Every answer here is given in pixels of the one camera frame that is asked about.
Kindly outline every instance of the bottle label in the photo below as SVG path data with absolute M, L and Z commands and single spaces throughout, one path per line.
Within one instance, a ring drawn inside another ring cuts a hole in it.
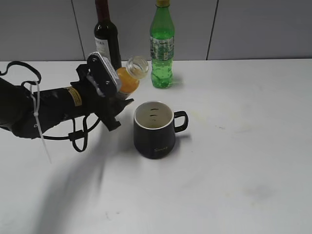
M 151 37 L 151 57 L 160 61 L 167 61 L 174 57 L 174 37 L 158 40 Z
M 111 61 L 111 55 L 108 47 L 108 40 L 96 39 L 97 51 L 104 57 L 108 58 Z

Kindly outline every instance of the mug logo text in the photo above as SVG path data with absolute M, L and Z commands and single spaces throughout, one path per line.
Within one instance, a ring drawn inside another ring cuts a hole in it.
M 166 146 L 164 148 L 161 148 L 161 149 L 154 149 L 154 152 L 163 151 L 163 150 L 166 150 L 166 149 L 168 149 L 168 146 Z

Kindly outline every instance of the green bottle cap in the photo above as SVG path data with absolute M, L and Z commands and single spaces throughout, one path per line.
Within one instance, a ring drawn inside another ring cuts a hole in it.
M 170 6 L 170 0 L 157 0 L 156 6 L 159 6 L 159 7 Z

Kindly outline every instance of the black mug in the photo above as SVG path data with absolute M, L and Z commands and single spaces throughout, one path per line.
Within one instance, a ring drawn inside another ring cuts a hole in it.
M 184 117 L 184 123 L 175 127 L 175 118 Z M 160 101 L 140 105 L 134 116 L 134 145 L 146 158 L 165 157 L 174 147 L 176 133 L 184 131 L 189 123 L 185 111 L 174 112 Z

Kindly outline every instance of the white zip tie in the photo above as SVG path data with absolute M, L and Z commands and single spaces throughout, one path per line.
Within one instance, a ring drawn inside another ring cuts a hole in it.
M 39 83 L 37 81 L 34 81 L 34 82 L 36 83 L 36 86 L 37 86 L 37 102 L 36 102 L 36 99 L 35 99 L 35 97 L 34 97 L 34 95 L 32 93 L 33 85 L 32 84 L 30 85 L 30 96 L 31 96 L 31 98 L 33 99 L 33 102 L 34 102 L 34 117 L 35 117 L 36 122 L 37 122 L 37 127 L 38 127 L 38 131 L 39 131 L 39 134 L 40 134 L 41 141 L 43 143 L 43 147 L 45 149 L 45 152 L 48 155 L 49 162 L 52 164 L 51 156 L 50 156 L 50 153 L 48 151 L 47 145 L 45 144 L 45 140 L 43 138 L 43 134 L 42 134 L 39 118 L 38 118 L 38 116 L 39 116 L 39 107 L 40 107 L 40 88 L 39 88 Z

